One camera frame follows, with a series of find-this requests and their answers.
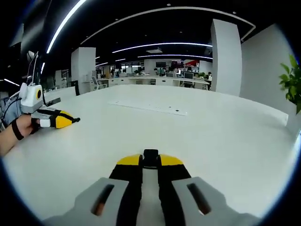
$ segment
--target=human hand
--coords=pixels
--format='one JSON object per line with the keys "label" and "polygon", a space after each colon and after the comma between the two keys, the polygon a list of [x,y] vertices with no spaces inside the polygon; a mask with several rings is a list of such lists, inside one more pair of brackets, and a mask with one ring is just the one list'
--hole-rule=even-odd
{"label": "human hand", "polygon": [[28,114],[21,115],[17,120],[17,127],[23,137],[27,137],[31,134],[33,131],[33,125],[32,125],[32,117]]}

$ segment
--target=black cable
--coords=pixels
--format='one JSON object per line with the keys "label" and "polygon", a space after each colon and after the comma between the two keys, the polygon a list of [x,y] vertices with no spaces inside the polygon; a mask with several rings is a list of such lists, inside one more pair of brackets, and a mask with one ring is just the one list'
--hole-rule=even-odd
{"label": "black cable", "polygon": [[17,102],[18,100],[21,100],[21,98],[18,98],[18,99],[16,99],[16,100],[12,101],[12,102],[8,105],[7,109],[5,110],[5,112],[4,112],[4,114],[3,114],[3,117],[1,118],[0,128],[1,128],[1,126],[2,126],[2,123],[4,122],[4,118],[5,118],[6,112],[8,111],[9,107],[10,107],[14,102]]}

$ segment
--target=wristband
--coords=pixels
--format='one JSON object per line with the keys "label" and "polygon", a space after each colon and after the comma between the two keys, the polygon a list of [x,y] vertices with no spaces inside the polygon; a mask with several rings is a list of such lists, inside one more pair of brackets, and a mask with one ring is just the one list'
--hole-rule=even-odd
{"label": "wristband", "polygon": [[13,128],[13,132],[14,132],[16,138],[18,140],[22,140],[24,137],[20,133],[20,130],[19,130],[18,126],[17,126],[17,122],[16,121],[17,121],[17,119],[15,119],[15,120],[12,121],[11,127]]}

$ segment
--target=ceiling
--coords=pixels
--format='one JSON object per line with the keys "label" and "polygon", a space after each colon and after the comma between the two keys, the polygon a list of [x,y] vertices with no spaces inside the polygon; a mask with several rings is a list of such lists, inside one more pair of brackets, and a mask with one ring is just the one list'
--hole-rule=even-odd
{"label": "ceiling", "polygon": [[[44,46],[48,46],[58,26],[78,1],[51,1],[43,30]],[[208,44],[211,40],[210,28],[213,18],[237,24],[240,37],[252,28],[251,25],[230,16],[192,9],[151,12],[119,22],[122,18],[137,13],[168,8],[168,3],[171,4],[170,7],[203,7],[232,15],[235,12],[236,16],[256,25],[256,29],[245,40],[276,22],[282,10],[280,6],[271,7],[272,1],[262,3],[259,0],[87,0],[62,29],[50,53],[45,55],[46,64],[43,74],[52,74],[55,70],[70,68],[71,53],[78,47],[96,47],[96,56],[100,56],[96,62],[114,64],[115,60],[121,58],[134,61],[138,59],[137,56],[151,55],[146,50],[155,49],[156,46],[112,53],[123,48],[163,42]],[[96,31],[114,22],[118,23],[82,43]],[[160,48],[162,54],[212,56],[208,47],[164,45]]]}

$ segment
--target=human arm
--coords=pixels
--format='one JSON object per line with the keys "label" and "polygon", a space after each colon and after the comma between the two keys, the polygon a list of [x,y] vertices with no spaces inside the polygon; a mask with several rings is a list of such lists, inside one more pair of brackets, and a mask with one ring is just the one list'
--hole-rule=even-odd
{"label": "human arm", "polygon": [[[32,118],[30,115],[21,115],[16,120],[16,124],[23,137],[29,136],[33,131]],[[12,125],[9,125],[0,133],[0,155],[5,156],[17,142],[18,139],[15,136]]]}

